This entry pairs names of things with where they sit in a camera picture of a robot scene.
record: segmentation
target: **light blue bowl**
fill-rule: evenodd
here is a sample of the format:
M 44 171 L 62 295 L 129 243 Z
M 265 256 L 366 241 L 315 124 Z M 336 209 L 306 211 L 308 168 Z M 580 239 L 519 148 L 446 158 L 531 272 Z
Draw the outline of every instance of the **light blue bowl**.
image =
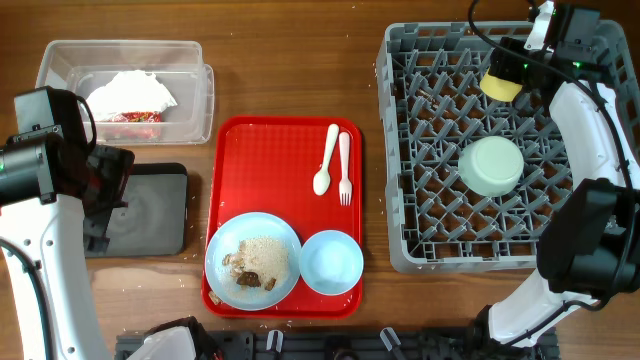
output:
M 336 230 L 321 231 L 307 240 L 300 252 L 300 275 L 322 295 L 351 290 L 364 270 L 364 257 L 356 241 Z

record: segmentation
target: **dish rack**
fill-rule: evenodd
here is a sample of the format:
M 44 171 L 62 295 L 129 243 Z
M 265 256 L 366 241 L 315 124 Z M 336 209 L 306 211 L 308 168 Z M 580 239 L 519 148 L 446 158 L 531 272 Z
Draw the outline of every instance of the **dish rack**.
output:
M 532 28 L 528 22 L 477 25 L 496 41 L 526 40 Z M 594 48 L 594 59 L 614 79 L 626 133 L 640 138 L 638 84 L 622 28 L 601 21 Z M 491 52 L 467 23 L 393 24 L 385 32 L 376 74 L 389 249 L 399 272 L 535 267 L 538 238 L 571 193 L 562 136 L 539 94 L 503 103 L 480 90 Z M 516 144 L 525 166 L 513 191 L 489 198 L 462 183 L 457 163 L 465 146 L 493 135 Z M 630 141 L 636 154 L 639 142 Z

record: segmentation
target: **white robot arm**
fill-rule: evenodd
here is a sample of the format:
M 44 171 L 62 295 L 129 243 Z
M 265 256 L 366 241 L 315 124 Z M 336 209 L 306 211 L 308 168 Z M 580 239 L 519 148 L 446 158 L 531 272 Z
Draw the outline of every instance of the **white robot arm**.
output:
M 91 294 L 83 221 L 87 209 L 117 206 L 133 154 L 87 143 L 77 101 L 84 102 L 51 88 L 17 97 L 21 134 L 0 149 L 0 247 L 25 359 L 112 358 Z M 67 111 L 53 113 L 53 103 Z M 190 329 L 176 326 L 148 336 L 130 359 L 196 354 Z
M 469 9 L 472 28 L 477 3 L 474 0 Z M 637 243 L 637 210 L 633 209 L 639 197 L 640 168 L 617 115 L 616 94 L 604 84 L 596 85 L 593 79 L 600 78 L 601 70 L 588 64 L 599 13 L 571 5 L 554 8 L 551 1 L 539 11 L 530 10 L 537 17 L 526 43 L 505 37 L 498 45 L 478 34 L 495 47 L 492 68 L 485 75 L 490 81 L 483 79 L 481 87 L 487 95 L 501 98 L 513 98 L 516 93 L 509 92 L 523 85 L 542 93 L 562 134 L 574 193 L 541 236 L 538 268 L 512 295 L 488 311 L 485 308 L 476 319 L 476 326 L 485 328 L 485 339 L 494 347 L 533 346 L 571 312 L 580 307 L 600 310 L 616 293 L 633 292 L 640 286 L 634 275 L 637 264 L 627 262 L 629 248 Z M 537 60 L 528 54 L 541 49 Z M 586 64 L 588 69 L 581 68 Z M 612 215 L 625 227 L 623 233 L 605 231 Z M 624 249 L 612 248 L 612 243 L 624 244 Z

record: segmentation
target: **food container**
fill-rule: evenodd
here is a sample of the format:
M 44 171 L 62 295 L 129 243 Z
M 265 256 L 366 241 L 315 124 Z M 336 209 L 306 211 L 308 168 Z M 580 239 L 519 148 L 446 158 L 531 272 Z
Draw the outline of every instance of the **food container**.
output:
M 160 123 L 97 122 L 99 143 L 202 144 L 209 140 L 213 126 L 213 71 L 203 63 L 202 47 L 194 41 L 53 41 L 42 59 L 36 87 L 66 89 L 86 99 L 118 72 L 129 70 L 154 73 L 178 105 L 162 112 Z M 90 139 L 89 119 L 83 120 Z M 149 133 L 153 136 L 139 135 Z

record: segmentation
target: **plastic tray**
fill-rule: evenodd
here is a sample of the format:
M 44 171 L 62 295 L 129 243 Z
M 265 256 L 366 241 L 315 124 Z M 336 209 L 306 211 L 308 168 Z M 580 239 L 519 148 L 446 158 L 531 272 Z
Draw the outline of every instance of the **plastic tray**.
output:
M 349 178 L 351 206 L 340 206 L 340 154 L 333 151 L 331 185 L 323 196 L 313 193 L 320 169 L 327 128 L 338 124 L 351 135 Z M 301 243 L 322 230 L 340 230 L 362 244 L 362 140 L 358 128 L 340 118 L 239 116 L 225 122 L 218 133 L 209 208 L 209 240 L 227 220 L 251 211 L 280 217 L 296 231 Z M 207 309 L 224 317 L 324 318 L 351 315 L 362 300 L 362 281 L 346 294 L 323 296 L 300 278 L 279 304 L 247 312 L 209 299 L 209 283 L 202 274 L 202 300 Z
M 525 40 L 532 24 L 481 22 L 478 27 L 496 41 L 502 36 Z M 620 26 L 601 21 L 594 47 L 594 60 L 612 75 L 629 137 L 640 101 Z M 502 103 L 479 89 L 490 54 L 467 23 L 387 28 L 376 72 L 385 132 L 389 249 L 397 271 L 535 267 L 538 237 L 570 194 L 562 137 L 537 94 Z M 462 149 L 489 135 L 513 141 L 525 157 L 515 191 L 500 198 L 469 191 L 457 171 Z

